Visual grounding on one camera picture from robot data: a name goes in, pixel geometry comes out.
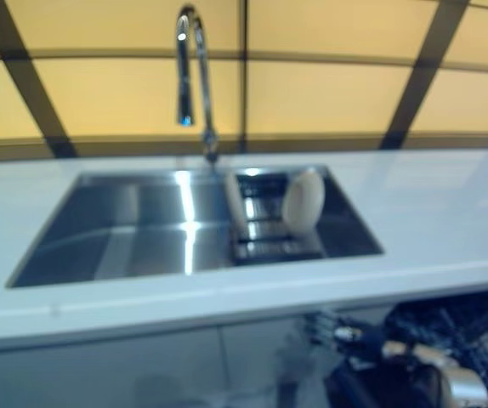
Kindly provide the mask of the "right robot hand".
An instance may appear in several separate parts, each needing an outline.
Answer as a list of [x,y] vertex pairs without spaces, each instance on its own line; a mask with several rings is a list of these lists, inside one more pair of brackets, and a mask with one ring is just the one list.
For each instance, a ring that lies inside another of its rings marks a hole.
[[324,380],[337,371],[355,375],[373,371],[385,361],[383,348],[388,337],[381,325],[324,310],[303,314],[296,327]]

